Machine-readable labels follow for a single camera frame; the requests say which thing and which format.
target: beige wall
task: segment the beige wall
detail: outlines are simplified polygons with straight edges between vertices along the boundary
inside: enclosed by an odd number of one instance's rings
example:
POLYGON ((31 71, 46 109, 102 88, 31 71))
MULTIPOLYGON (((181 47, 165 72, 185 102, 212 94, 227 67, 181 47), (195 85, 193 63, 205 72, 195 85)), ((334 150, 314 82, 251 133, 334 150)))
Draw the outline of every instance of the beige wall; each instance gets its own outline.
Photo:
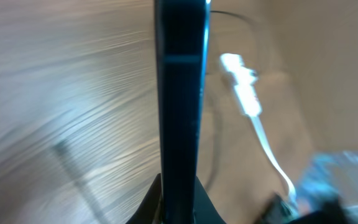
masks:
POLYGON ((358 150, 358 0, 265 0, 315 146, 358 150))

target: dark blue pole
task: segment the dark blue pole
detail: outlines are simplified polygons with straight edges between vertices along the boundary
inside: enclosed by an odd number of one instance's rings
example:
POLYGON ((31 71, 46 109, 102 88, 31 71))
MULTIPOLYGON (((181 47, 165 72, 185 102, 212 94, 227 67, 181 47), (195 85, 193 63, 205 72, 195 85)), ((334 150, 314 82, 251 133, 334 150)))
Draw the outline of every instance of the dark blue pole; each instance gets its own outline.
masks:
POLYGON ((209 1, 155 0, 163 218, 193 223, 209 1))

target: wooden floor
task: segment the wooden floor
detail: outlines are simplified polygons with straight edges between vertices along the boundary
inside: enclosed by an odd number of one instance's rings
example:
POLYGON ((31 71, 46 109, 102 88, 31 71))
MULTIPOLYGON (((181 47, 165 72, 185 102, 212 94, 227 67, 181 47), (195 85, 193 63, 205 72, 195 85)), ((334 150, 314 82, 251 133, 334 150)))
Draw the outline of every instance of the wooden floor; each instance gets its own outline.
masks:
MULTIPOLYGON (((151 0, 0 0, 0 223, 124 223, 160 172, 151 0)), ((214 0, 253 16, 257 4, 214 0)), ((198 176, 228 223, 285 193, 216 65, 255 67, 262 122, 296 180, 313 145, 268 32, 213 14, 198 176), (255 37, 263 49, 255 46, 255 37)))

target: brown floor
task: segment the brown floor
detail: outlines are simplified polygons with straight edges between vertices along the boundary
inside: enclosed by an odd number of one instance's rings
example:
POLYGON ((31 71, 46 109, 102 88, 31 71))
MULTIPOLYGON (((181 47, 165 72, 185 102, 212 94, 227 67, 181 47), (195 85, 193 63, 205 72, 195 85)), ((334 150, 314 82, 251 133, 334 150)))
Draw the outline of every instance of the brown floor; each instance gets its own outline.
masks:
MULTIPOLYGON (((262 21, 251 0, 213 8, 262 21)), ((133 214, 160 172, 153 36, 150 0, 0 0, 0 223, 133 214)), ((268 32, 257 37, 263 49, 245 23, 212 15, 198 176, 228 223, 251 222, 285 190, 222 81, 220 53, 251 67, 269 55, 257 91, 277 159, 296 180, 313 152, 268 32)))

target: white cable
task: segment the white cable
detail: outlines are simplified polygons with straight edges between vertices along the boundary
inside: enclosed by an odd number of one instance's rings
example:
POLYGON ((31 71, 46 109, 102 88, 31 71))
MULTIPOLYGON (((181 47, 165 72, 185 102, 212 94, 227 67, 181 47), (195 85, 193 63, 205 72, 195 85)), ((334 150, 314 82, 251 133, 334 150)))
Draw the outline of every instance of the white cable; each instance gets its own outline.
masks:
POLYGON ((264 128, 259 119, 259 114, 261 114, 262 112, 262 106, 260 105, 255 89, 252 86, 258 80, 258 78, 254 75, 255 73, 253 70, 245 68, 244 62, 242 61, 240 55, 222 54, 220 59, 224 71, 226 73, 231 74, 232 76, 234 93, 237 96, 242 111, 252 121, 252 124, 255 128, 255 132, 258 135, 260 145, 265 151, 267 158, 287 183, 289 201, 295 203, 295 187, 292 181, 281 169, 276 158, 274 157, 269 142, 267 141, 264 128))

